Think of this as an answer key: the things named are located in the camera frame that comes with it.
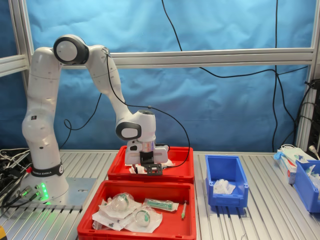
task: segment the slotted aluminum table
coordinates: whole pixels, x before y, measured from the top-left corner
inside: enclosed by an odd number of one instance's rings
[[[8,239],[75,240],[77,226],[107,172],[116,150],[62,150],[68,177],[97,178],[81,210],[12,208],[0,218]],[[205,188],[205,154],[237,155],[249,183],[247,208],[210,207]],[[320,240],[320,214],[309,214],[271,153],[194,152],[198,240]]]

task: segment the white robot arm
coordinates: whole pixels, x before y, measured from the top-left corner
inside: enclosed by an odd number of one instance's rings
[[[53,48],[40,47],[34,52],[28,80],[27,113],[22,123],[22,133],[32,157],[32,171],[21,182],[21,189],[31,186],[40,190],[41,202],[57,198],[68,190],[54,132],[63,65],[85,65],[97,89],[110,99],[116,113],[116,135],[128,141],[125,163],[141,164],[149,175],[162,174],[160,163],[167,162],[168,147],[155,145],[155,115],[149,110],[130,112],[124,104],[117,67],[107,54],[109,51],[104,46],[87,46],[75,35],[63,35]]]

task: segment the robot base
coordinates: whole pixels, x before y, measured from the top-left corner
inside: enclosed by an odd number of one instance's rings
[[[69,185],[65,194],[54,199],[48,199],[47,202],[39,201],[36,198],[31,203],[24,205],[24,207],[47,208],[50,205],[56,209],[82,209],[89,200],[97,179],[77,177],[66,177],[65,179]]]

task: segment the white box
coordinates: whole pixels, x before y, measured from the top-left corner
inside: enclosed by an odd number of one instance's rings
[[[297,173],[297,165],[295,162],[292,162],[285,156],[281,156],[277,163],[280,166],[280,169],[283,175],[286,178],[288,184],[294,184],[296,180],[296,173]]]

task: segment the blue plastic bin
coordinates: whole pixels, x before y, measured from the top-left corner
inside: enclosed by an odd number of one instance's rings
[[[320,174],[320,161],[308,161],[309,163],[300,163],[298,161],[295,161],[296,174],[294,187],[308,212],[320,213],[320,201],[318,200],[319,191],[306,174],[306,169],[308,169],[312,165],[315,165],[312,171],[316,174]]]
[[[248,181],[238,156],[206,155],[206,190],[211,206],[245,208],[248,204]],[[232,194],[215,194],[217,180],[228,180],[235,185]]]

